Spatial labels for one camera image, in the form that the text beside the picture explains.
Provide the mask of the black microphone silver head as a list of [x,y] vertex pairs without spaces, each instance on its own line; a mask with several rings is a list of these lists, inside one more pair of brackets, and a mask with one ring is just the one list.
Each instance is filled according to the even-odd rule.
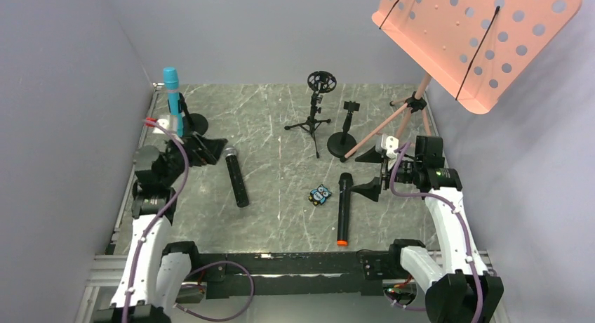
[[236,205],[239,208],[243,208],[248,206],[250,202],[237,154],[238,152],[236,148],[230,144],[227,144],[222,151],[222,156],[225,158],[232,184]]

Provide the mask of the black microphone orange end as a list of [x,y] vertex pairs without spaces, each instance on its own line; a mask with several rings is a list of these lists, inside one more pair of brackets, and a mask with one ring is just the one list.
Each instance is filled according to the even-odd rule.
[[348,246],[349,236],[349,212],[351,203],[350,190],[353,186],[353,177],[350,173],[344,172],[339,178],[339,207],[337,216],[337,245]]

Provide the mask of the black round-base mic stand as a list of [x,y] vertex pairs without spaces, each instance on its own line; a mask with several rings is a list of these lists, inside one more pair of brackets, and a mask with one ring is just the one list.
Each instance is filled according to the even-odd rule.
[[182,111],[183,131],[185,136],[196,132],[204,135],[208,130],[207,119],[199,113],[190,113],[183,94],[179,93],[179,104]]

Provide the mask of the black round-base phone stand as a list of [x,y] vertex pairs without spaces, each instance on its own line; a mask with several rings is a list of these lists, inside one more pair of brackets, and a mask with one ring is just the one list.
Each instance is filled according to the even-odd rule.
[[342,161],[345,160],[345,155],[350,151],[356,144],[357,141],[349,133],[352,125],[353,114],[359,111],[360,104],[355,101],[344,102],[343,108],[347,111],[345,120],[342,125],[342,130],[331,135],[327,141],[328,151]]

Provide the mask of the blue toy microphone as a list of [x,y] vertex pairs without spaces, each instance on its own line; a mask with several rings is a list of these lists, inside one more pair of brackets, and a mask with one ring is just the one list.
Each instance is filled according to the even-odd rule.
[[182,108],[180,105],[179,77],[174,67],[163,68],[163,83],[168,94],[168,107],[170,114],[175,117],[175,131],[182,137],[184,133]]

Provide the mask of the black tripod shock mount stand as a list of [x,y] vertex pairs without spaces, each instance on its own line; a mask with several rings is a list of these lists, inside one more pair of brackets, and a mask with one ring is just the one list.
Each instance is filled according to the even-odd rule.
[[315,155],[316,158],[319,159],[320,154],[316,140],[316,130],[321,124],[331,123],[332,119],[318,119],[316,116],[321,112],[321,107],[319,105],[323,100],[323,95],[330,93],[336,88],[337,80],[330,72],[319,70],[312,72],[307,77],[307,85],[312,90],[309,116],[304,122],[285,125],[284,129],[288,131],[293,128],[301,128],[303,131],[307,132],[314,142]]

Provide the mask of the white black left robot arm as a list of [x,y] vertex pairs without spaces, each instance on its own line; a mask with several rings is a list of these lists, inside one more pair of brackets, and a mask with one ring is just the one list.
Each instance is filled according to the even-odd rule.
[[192,166],[217,164],[227,143],[190,133],[167,140],[164,150],[146,145],[135,152],[131,247],[116,293],[94,322],[171,321],[182,283],[200,266],[196,244],[168,240],[180,194],[173,183],[187,180]]

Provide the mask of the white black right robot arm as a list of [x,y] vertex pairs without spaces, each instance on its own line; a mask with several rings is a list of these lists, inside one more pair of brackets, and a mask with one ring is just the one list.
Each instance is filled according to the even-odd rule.
[[353,192],[373,201],[382,190],[396,197],[421,199],[432,217],[441,260],[436,261],[419,240],[396,239],[389,256],[413,279],[424,296],[421,311],[430,322],[490,322],[504,293],[476,248],[464,210],[463,186],[455,169],[446,166],[443,140],[418,136],[410,143],[382,134],[357,162],[379,163],[379,176]]

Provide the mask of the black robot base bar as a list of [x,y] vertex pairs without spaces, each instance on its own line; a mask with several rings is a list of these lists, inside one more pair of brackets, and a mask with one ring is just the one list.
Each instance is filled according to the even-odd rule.
[[381,296],[409,274],[388,251],[203,253],[186,283],[207,299],[232,296],[360,294]]

